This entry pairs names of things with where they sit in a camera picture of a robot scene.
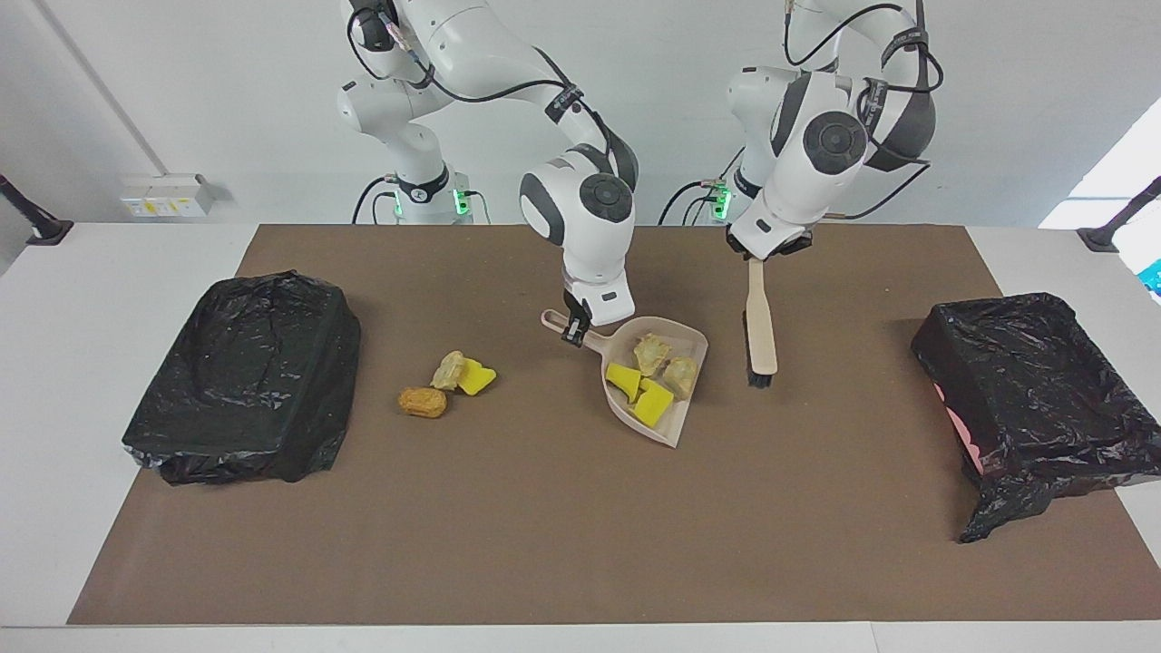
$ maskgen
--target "brown table surface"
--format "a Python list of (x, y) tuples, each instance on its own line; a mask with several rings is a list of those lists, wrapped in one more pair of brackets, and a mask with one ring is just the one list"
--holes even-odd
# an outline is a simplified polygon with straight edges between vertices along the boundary
[[(932, 304), (998, 295), (966, 231), (816, 243), (767, 265), (781, 372), (762, 392), (722, 232), (637, 231), (639, 315), (711, 343), (675, 451), (620, 424), (599, 358), (540, 326), (560, 252), (527, 228), (262, 227), (240, 275), (326, 279), (362, 321), (338, 461), (296, 485), (140, 473), (70, 623), (1161, 618), (1116, 493), (953, 541), (973, 488), (908, 344)], [(500, 380), (440, 421), (403, 416), (396, 394), (452, 349)]]

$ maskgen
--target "green indicator light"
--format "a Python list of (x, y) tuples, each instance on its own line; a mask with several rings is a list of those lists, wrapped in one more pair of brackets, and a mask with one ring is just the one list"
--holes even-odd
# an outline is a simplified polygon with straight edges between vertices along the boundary
[(724, 222), (729, 214), (729, 203), (734, 199), (734, 193), (726, 187), (717, 187), (714, 191), (714, 220)]
[(468, 199), (464, 198), (463, 193), (460, 191), (453, 191), (453, 193), (455, 194), (455, 210), (459, 211), (460, 215), (468, 215), (468, 211), (471, 210), (471, 207), (468, 204)]

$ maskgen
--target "beige dustpan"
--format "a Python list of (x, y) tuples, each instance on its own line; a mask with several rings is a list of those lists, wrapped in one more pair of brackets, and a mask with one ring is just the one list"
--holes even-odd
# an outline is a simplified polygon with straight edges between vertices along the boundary
[[(546, 310), (540, 316), (541, 323), (557, 333), (563, 333), (568, 326), (568, 318), (555, 310)], [(706, 351), (709, 342), (697, 329), (691, 329), (684, 324), (664, 320), (662, 317), (637, 317), (626, 322), (612, 336), (601, 336), (596, 331), (589, 331), (584, 338), (586, 347), (600, 354), (600, 385), (605, 388), (605, 399), (608, 407), (613, 409), (613, 415), (625, 422), (630, 429), (655, 439), (659, 443), (677, 447), (677, 440), (682, 437), (682, 426), (685, 425), (685, 415), (690, 410), (690, 401), (673, 401), (673, 406), (662, 415), (656, 429), (650, 429), (636, 417), (629, 408), (628, 397), (623, 393), (605, 382), (605, 371), (610, 363), (616, 363), (626, 367), (637, 367), (637, 361), (633, 356), (633, 347), (648, 333), (654, 333), (669, 346), (673, 347), (670, 357), (688, 357), (698, 364), (700, 374), (701, 366), (706, 361)], [(693, 389), (697, 390), (697, 379), (693, 380)]]

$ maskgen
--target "black plastic bag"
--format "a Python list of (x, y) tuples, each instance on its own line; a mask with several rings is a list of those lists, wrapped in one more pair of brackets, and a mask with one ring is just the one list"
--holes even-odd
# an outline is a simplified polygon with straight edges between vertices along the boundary
[(171, 485), (298, 481), (346, 436), (359, 320), (296, 272), (215, 284), (194, 308), (122, 443)]
[(911, 351), (980, 490), (961, 543), (1040, 515), (1055, 497), (1161, 475), (1161, 428), (1059, 297), (937, 306)]

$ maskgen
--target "yellow sponge piece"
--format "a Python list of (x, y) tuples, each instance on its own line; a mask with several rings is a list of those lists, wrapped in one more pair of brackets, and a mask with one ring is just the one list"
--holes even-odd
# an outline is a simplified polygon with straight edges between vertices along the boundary
[(496, 380), (496, 371), (484, 367), (478, 360), (463, 359), (463, 374), (460, 375), (460, 389), (468, 396), (476, 396)]
[(657, 422), (661, 421), (661, 416), (673, 403), (673, 393), (665, 389), (661, 383), (650, 381), (649, 379), (641, 381), (641, 388), (644, 393), (637, 400), (637, 404), (633, 407), (633, 415), (642, 424), (654, 429), (657, 426)]
[(608, 369), (605, 371), (605, 380), (621, 388), (625, 396), (629, 397), (629, 403), (637, 401), (637, 393), (641, 390), (641, 372), (639, 369), (610, 363)]

